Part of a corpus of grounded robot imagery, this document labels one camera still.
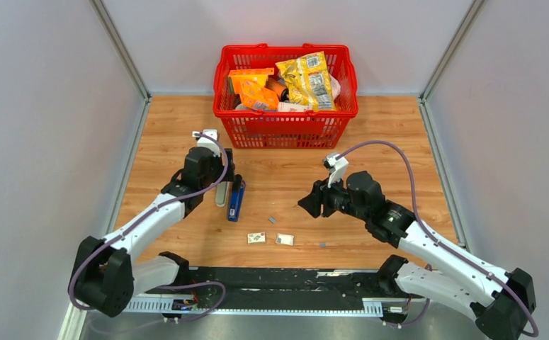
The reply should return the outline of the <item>blue and black stapler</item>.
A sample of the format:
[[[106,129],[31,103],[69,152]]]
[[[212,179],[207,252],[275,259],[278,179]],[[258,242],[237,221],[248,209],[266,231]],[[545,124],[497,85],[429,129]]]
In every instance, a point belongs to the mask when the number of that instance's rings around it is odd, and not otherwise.
[[[237,222],[239,219],[245,188],[246,183],[242,175],[235,175],[232,182],[228,206],[227,220],[229,222]]]

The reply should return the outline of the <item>grey and white stapler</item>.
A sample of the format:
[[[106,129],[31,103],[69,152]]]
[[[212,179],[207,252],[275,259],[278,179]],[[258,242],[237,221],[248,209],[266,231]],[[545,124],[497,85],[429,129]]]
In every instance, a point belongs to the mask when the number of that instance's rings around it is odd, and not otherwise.
[[[223,208],[227,204],[230,191],[230,182],[222,181],[216,186],[215,204],[219,208]]]

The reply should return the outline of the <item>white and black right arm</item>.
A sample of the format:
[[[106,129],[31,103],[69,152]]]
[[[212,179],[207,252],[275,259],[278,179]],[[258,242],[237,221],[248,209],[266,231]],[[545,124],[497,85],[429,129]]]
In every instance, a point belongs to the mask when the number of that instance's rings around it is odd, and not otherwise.
[[[494,266],[448,241],[414,212],[388,200],[367,171],[335,183],[315,181],[298,205],[314,218],[342,213],[362,220],[378,241],[435,268],[429,273],[404,257],[390,256],[378,270],[378,287],[386,296],[403,292],[433,300],[465,315],[490,339],[524,335],[536,308],[532,277],[520,268]]]

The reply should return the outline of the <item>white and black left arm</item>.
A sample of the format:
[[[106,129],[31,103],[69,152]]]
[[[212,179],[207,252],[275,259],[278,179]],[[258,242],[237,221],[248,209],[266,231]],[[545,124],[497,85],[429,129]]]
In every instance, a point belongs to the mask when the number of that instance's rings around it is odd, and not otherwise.
[[[190,285],[188,261],[170,251],[138,263],[145,249],[165,231],[188,217],[205,192],[234,177],[230,148],[219,144],[189,149],[182,169],[139,215],[102,238],[88,236],[78,246],[67,288],[80,310],[119,315],[131,299],[162,286],[183,293]]]

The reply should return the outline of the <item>white staple box tray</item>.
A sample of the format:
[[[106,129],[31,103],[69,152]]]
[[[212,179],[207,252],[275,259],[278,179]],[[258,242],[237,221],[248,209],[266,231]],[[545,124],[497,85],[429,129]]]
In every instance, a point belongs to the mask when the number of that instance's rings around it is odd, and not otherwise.
[[[278,233],[276,236],[276,243],[282,244],[286,246],[293,246],[295,241],[295,237],[291,234],[281,234]]]

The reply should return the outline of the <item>red plastic shopping basket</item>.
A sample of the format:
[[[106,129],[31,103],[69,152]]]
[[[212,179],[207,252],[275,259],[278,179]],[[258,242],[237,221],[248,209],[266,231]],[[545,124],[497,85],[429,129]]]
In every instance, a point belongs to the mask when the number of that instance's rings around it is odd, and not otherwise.
[[[278,112],[239,110],[227,78],[232,70],[274,67],[310,52],[323,52],[331,75],[340,83],[335,110]],[[226,45],[222,48],[213,82],[213,113],[236,148],[331,149],[347,124],[358,114],[358,82],[345,45],[270,46]]]

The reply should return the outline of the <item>white staple box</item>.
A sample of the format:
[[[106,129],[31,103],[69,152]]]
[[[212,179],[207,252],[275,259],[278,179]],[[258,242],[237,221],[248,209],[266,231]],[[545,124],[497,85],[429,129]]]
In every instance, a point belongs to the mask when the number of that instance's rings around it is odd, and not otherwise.
[[[247,243],[248,244],[260,244],[266,242],[266,233],[265,232],[257,232],[257,233],[249,233],[247,235]]]

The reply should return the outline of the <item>orange snack packet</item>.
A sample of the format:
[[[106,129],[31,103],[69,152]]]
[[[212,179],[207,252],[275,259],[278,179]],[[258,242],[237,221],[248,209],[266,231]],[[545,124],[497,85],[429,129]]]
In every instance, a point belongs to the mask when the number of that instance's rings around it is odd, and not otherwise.
[[[240,98],[243,106],[256,111],[275,110],[279,104],[275,92],[261,87],[242,89]]]

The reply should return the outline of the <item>orange carton box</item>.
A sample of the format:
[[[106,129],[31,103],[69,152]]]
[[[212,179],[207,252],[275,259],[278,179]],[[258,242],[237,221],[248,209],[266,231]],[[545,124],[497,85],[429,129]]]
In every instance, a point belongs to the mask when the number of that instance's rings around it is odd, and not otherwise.
[[[228,74],[229,89],[234,94],[239,94],[241,91],[241,83],[250,81],[265,87],[268,78],[274,75],[273,67],[261,69],[233,69]]]

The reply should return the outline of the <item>yellow snack bag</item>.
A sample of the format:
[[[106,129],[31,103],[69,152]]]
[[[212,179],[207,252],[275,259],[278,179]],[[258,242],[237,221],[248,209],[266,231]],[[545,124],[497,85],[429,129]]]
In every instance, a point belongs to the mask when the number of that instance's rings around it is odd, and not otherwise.
[[[277,62],[276,67],[288,88],[288,101],[309,106],[314,112],[335,111],[331,77],[323,52]]]

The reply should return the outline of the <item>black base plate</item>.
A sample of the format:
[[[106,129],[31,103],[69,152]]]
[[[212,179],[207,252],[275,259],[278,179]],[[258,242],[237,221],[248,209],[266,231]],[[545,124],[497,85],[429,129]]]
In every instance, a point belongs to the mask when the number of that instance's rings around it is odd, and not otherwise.
[[[199,308],[281,311],[356,311],[363,301],[407,304],[408,294],[381,283],[375,270],[195,267],[177,285],[205,287],[185,290]]]

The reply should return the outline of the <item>aluminium frame rail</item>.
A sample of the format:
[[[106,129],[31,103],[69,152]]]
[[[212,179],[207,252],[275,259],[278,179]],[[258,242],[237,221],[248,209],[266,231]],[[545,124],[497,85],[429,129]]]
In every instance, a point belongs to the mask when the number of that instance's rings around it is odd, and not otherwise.
[[[106,31],[107,36],[111,40],[115,51],[117,52],[120,61],[123,63],[129,77],[131,78],[137,92],[141,95],[145,103],[149,103],[152,95],[150,94],[146,83],[144,82],[138,68],[136,67],[120,33],[113,21],[107,6],[102,0],[90,0],[96,15],[98,16],[101,25]]]

